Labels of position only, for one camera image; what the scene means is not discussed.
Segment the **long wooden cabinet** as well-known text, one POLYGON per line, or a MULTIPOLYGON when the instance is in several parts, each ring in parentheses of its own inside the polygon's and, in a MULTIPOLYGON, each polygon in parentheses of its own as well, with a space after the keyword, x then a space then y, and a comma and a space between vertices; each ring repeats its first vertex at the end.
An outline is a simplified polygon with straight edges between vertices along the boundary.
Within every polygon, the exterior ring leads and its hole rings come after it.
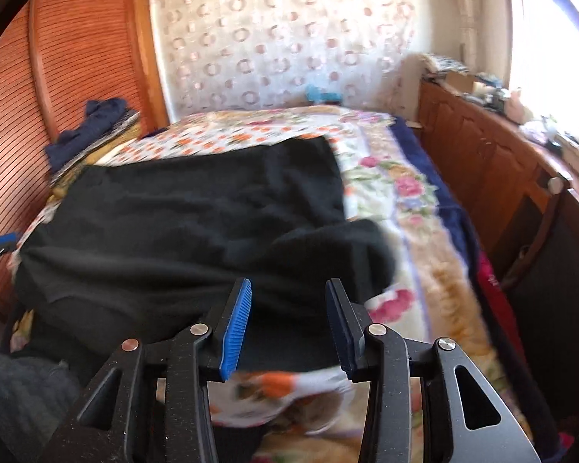
POLYGON ((420 142, 471 218, 498 276, 545 248, 579 257, 579 184, 562 160, 505 118, 429 81, 419 87, 420 142))

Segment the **cardboard box on cabinet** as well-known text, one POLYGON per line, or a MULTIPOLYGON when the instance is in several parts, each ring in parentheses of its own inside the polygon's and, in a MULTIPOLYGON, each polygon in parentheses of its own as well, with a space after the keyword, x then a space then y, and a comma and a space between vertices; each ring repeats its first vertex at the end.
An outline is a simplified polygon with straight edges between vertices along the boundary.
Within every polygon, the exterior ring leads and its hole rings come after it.
POLYGON ((475 91, 475 83, 476 78, 473 74, 453 70, 448 71, 444 78, 444 84, 459 95, 473 94, 475 91))

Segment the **wooden louvered wardrobe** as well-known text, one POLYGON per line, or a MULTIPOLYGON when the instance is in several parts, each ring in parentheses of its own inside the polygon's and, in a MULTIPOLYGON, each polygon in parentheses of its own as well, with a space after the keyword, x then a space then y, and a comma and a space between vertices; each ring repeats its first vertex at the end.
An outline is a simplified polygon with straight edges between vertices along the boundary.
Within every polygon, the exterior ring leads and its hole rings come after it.
POLYGON ((87 101, 122 97, 149 132, 167 122, 148 0, 15 1, 0 35, 0 235, 44 207, 44 146, 78 127, 87 101))

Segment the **navy blue folded garment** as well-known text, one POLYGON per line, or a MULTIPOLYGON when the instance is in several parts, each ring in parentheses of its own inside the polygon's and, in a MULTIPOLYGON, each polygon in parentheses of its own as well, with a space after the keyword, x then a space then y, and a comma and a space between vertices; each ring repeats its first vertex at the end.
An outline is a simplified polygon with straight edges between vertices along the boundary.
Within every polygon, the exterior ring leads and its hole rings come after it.
POLYGON ((57 140, 44 147, 51 174, 60 171, 69 161, 109 132, 127 112, 127 101, 113 97, 89 100, 84 108, 84 120, 77 128, 63 131, 57 140))

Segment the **navy blue bed sheet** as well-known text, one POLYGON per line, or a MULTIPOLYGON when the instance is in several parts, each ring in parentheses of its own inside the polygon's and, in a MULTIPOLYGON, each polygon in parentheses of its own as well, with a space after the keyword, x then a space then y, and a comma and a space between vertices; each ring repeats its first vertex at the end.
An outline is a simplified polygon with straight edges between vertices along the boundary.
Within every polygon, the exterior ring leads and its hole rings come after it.
POLYGON ((476 289, 478 287, 477 276, 481 248, 469 214, 454 198, 404 118, 395 118, 395 121, 389 125, 389 131, 400 144, 400 148, 409 162, 427 178, 430 185, 435 187, 437 214, 444 223, 444 227, 449 230, 455 249, 466 263, 469 281, 476 289))

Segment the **blue toy on headboard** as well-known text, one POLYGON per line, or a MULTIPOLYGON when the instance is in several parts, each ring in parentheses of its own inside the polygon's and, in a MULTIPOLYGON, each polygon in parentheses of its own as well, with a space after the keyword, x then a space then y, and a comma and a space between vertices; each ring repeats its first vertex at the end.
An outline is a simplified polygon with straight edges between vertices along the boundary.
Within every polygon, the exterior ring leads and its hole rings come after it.
POLYGON ((343 96, 340 93, 328 92, 313 85, 306 87, 305 98, 311 105, 341 106, 343 103, 343 96))

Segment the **window with wooden frame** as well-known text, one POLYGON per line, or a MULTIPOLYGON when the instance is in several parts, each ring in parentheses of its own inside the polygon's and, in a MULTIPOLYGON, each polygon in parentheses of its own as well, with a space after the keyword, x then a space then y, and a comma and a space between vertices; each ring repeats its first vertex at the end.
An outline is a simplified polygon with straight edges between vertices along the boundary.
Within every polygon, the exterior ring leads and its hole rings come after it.
POLYGON ((579 142, 579 30, 553 0, 510 0, 510 89, 579 142))

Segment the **folded patterned fabric pile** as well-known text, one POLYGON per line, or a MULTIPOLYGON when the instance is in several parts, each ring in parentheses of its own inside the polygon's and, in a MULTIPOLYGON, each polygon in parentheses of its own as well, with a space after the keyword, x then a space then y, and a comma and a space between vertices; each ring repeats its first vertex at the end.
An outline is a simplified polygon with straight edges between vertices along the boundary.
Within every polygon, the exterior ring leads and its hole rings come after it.
POLYGON ((469 73, 469 68, 467 68, 466 65, 448 56, 425 52, 419 55, 419 60, 422 62, 422 66, 428 75, 446 76, 449 72, 457 72, 460 74, 469 73))

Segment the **circle patterned lace curtain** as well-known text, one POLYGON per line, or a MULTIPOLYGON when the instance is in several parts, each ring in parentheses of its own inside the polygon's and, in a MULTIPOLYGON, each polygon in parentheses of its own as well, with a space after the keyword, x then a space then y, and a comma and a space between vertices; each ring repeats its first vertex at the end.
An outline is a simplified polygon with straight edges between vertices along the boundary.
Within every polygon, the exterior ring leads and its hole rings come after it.
POLYGON ((171 119, 303 106, 313 85, 343 106, 404 111, 412 0, 150 0, 171 119))

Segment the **patterned folded cloth stack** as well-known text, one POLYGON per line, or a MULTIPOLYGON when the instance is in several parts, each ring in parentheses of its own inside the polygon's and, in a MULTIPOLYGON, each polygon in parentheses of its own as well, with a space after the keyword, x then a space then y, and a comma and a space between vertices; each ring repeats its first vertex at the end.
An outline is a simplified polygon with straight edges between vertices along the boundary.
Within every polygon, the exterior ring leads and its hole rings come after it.
POLYGON ((102 137, 66 162, 59 171, 53 172, 49 180, 51 196, 49 202, 57 202, 66 196, 71 184, 87 165, 99 162, 119 145, 138 139, 142 134, 140 113, 128 110, 102 137))

